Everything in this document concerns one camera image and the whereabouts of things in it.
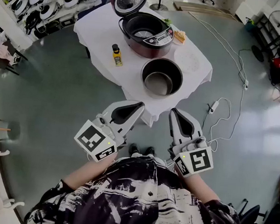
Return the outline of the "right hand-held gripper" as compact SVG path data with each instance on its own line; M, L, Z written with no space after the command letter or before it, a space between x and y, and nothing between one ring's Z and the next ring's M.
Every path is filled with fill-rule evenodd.
M171 109L169 120L171 136L176 145L168 151L182 176L189 177L212 169L212 149L202 136L200 123L186 111L177 108Z

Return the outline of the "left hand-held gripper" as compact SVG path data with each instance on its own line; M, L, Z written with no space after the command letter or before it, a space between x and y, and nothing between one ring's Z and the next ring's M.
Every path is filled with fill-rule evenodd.
M101 161L127 146L126 134L144 109L145 104L136 100L114 102L93 121L87 120L74 140L95 162Z

